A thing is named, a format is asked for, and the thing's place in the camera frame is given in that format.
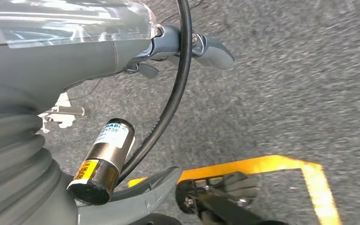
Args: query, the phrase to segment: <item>sticker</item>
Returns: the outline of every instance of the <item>sticker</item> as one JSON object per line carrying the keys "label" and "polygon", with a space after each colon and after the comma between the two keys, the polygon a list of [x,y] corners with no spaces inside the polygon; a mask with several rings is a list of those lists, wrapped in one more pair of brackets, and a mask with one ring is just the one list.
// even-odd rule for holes
{"label": "sticker", "polygon": [[126,154],[126,158],[129,156],[129,153],[130,153],[130,151],[132,150],[132,147],[133,147],[133,144],[135,143],[135,140],[136,140],[136,137],[133,137],[133,141],[132,141],[132,143],[130,144],[129,151],[127,151],[127,154]]}
{"label": "sticker", "polygon": [[128,128],[121,126],[118,123],[109,123],[101,130],[93,144],[109,143],[115,145],[118,148],[122,148],[128,133]]}
{"label": "sticker", "polygon": [[95,159],[84,161],[78,173],[75,175],[74,180],[68,186],[72,184],[86,184],[97,167],[97,164],[98,160]]}

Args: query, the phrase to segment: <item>bolt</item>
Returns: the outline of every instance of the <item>bolt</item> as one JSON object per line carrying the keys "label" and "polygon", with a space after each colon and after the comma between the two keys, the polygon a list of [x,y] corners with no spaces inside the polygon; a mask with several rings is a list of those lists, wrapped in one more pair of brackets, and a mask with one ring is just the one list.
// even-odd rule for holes
{"label": "bolt", "polygon": [[240,198],[238,201],[237,201],[237,205],[238,206],[241,206],[241,207],[244,207],[247,203],[247,200],[244,199],[244,198]]}
{"label": "bolt", "polygon": [[194,200],[192,198],[190,198],[190,197],[186,197],[186,200],[185,200],[184,204],[187,207],[191,207],[192,205],[194,205]]}
{"label": "bolt", "polygon": [[192,43],[193,43],[193,47],[195,47],[196,44],[198,43],[198,36],[195,34],[195,32],[193,32]]}

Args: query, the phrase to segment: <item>yellow label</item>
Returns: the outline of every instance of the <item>yellow label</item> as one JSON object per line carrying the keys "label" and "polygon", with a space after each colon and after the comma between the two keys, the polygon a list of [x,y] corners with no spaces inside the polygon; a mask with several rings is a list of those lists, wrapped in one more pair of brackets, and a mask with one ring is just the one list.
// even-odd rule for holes
{"label": "yellow label", "polygon": [[74,180],[89,180],[94,169],[96,168],[98,160],[87,160],[82,163]]}

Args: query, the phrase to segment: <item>brake cable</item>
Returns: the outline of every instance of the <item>brake cable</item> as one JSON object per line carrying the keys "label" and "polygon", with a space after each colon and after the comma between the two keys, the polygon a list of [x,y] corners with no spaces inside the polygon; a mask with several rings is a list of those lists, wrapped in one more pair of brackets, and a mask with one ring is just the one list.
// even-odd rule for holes
{"label": "brake cable", "polygon": [[180,16],[180,60],[172,93],[170,94],[158,122],[123,166],[117,185],[119,185],[136,168],[136,166],[139,165],[152,147],[157,143],[176,113],[187,84],[192,58],[192,20],[188,1],[176,1]]}

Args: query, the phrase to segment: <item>gray plastic fender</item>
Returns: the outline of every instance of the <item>gray plastic fender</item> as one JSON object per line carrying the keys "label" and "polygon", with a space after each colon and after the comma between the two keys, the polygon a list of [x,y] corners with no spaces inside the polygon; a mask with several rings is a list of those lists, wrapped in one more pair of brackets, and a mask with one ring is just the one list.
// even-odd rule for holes
{"label": "gray plastic fender", "polygon": [[181,169],[170,167],[139,184],[114,192],[112,201],[101,206],[79,207],[79,225],[128,225],[155,211],[176,186]]}

